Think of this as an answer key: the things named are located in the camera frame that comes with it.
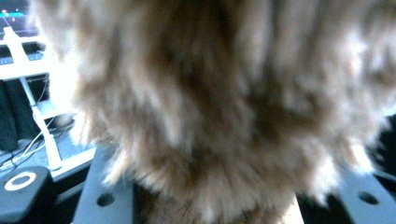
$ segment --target black metal surface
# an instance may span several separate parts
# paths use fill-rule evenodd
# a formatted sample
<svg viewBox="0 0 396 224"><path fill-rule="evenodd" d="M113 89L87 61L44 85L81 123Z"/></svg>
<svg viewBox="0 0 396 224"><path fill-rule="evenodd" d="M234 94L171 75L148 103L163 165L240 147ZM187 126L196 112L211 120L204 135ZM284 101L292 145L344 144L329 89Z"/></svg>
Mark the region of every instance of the black metal surface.
<svg viewBox="0 0 396 224"><path fill-rule="evenodd" d="M339 194L353 223L396 223L396 202L373 175L347 171Z"/></svg>
<svg viewBox="0 0 396 224"><path fill-rule="evenodd" d="M108 156L97 148L84 190L73 218L74 224L134 223L134 186L120 182L113 188L102 184Z"/></svg>

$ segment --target fluffy fur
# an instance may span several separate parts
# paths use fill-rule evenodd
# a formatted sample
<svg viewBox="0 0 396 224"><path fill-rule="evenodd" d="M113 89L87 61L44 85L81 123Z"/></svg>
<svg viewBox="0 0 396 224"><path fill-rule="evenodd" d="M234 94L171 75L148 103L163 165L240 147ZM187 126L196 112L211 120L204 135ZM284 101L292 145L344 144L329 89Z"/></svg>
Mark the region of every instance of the fluffy fur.
<svg viewBox="0 0 396 224"><path fill-rule="evenodd" d="M83 140L116 145L106 182L148 190L147 223L273 223L295 192L323 203L346 167L370 171L364 146L396 99L395 9L32 1L52 97L80 114Z"/></svg>

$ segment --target white ring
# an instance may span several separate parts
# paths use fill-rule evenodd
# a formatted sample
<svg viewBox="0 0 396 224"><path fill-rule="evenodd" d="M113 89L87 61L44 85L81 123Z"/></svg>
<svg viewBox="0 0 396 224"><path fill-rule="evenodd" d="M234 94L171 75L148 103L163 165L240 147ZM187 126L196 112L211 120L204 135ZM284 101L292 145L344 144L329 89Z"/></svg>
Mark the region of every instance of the white ring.
<svg viewBox="0 0 396 224"><path fill-rule="evenodd" d="M20 184L14 184L14 181L22 178L22 177L28 177L29 179L27 179L25 182L20 183ZM30 185L33 183L33 181L35 181L35 178L37 177L37 175L35 173L32 172L23 172L20 173L14 177L12 177L11 179L9 179L7 181L7 183L4 185L4 188L8 191L14 191L14 190L18 190L18 189L23 189L26 186Z"/></svg>

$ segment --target hole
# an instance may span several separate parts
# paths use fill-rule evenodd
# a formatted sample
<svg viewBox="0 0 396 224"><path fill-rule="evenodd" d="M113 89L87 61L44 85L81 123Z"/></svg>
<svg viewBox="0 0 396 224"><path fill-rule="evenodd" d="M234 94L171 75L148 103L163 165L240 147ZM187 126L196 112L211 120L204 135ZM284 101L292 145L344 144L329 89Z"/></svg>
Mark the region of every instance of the hole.
<svg viewBox="0 0 396 224"><path fill-rule="evenodd" d="M12 181L13 185L20 185L23 184L25 182L27 182L30 179L29 176L21 176L19 178L16 178L14 181Z"/></svg>
<svg viewBox="0 0 396 224"><path fill-rule="evenodd" d="M376 205L379 203L378 199L375 196L373 196L373 194L371 194L371 193L361 191L361 192L359 192L358 196L365 203L369 203L372 205Z"/></svg>
<svg viewBox="0 0 396 224"><path fill-rule="evenodd" d="M116 201L116 199L111 193L104 193L98 198L96 203L101 207L106 207L113 204L114 201Z"/></svg>

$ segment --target screen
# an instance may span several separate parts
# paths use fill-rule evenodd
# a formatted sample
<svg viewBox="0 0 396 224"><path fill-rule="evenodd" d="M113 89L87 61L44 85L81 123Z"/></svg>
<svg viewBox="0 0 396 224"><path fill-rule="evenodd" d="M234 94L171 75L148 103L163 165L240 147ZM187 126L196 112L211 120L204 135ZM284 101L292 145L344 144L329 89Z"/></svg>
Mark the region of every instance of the screen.
<svg viewBox="0 0 396 224"><path fill-rule="evenodd" d="M31 25L27 26L27 0L0 0L0 40L4 38L4 27L12 27L20 37L36 36L38 31Z"/></svg>

